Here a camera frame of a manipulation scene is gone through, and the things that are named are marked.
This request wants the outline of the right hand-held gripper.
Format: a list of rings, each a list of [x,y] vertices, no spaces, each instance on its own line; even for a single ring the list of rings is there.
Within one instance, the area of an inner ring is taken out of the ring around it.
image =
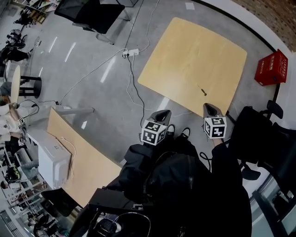
[[[218,107],[205,103],[203,105],[203,120],[203,129],[209,139],[225,138],[227,121]]]

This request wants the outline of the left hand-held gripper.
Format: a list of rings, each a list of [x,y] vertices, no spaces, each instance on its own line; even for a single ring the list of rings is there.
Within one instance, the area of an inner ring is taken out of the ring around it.
[[[151,114],[144,121],[140,133],[140,141],[156,146],[166,136],[167,127],[170,123],[172,112],[170,110],[160,110]]]

